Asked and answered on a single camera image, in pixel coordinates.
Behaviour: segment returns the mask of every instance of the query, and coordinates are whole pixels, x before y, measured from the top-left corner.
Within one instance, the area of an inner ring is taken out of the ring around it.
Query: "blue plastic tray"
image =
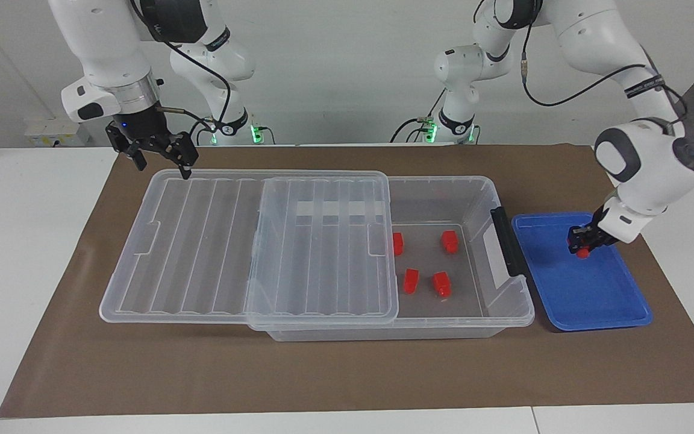
[[[513,218],[548,318],[565,332],[651,323],[652,311],[614,245],[594,250],[588,259],[570,254],[569,228],[586,225],[591,217],[571,212]]]

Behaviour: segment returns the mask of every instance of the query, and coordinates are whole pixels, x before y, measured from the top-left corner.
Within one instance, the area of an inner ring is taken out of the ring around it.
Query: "clear plastic storage box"
[[[534,308],[483,177],[176,170],[152,178],[100,306],[108,322],[248,324],[277,341],[488,338]],[[446,254],[444,230],[460,252]],[[405,250],[393,258],[392,233]],[[399,294],[405,269],[415,294]],[[452,295],[430,277],[446,271]]]

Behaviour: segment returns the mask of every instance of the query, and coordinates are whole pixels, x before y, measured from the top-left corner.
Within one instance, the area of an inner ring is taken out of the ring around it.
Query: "white tabletop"
[[[116,154],[0,149],[0,404]],[[644,233],[694,322],[694,191]],[[694,432],[694,404],[0,420],[0,432]]]

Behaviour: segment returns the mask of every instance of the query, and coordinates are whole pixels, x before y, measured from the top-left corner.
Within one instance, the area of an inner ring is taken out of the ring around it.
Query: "red object in gripper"
[[[419,284],[419,270],[407,268],[403,277],[403,292],[413,294],[416,292],[416,285]]]
[[[403,254],[403,234],[393,233],[393,253],[395,256]]]
[[[451,296],[451,280],[445,271],[433,274],[433,288],[441,297]]]
[[[454,254],[460,249],[460,240],[457,239],[455,231],[444,231],[441,235],[441,244],[447,253]]]

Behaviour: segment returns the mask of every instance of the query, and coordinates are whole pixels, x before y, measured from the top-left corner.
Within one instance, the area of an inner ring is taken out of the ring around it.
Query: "brown table surface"
[[[612,186],[583,146],[203,148],[198,168],[484,175],[510,215],[593,211]],[[620,245],[647,327],[531,327],[451,341],[277,343],[245,326],[107,324],[98,306],[151,176],[119,159],[0,417],[574,406],[694,401],[694,326],[640,238]]]

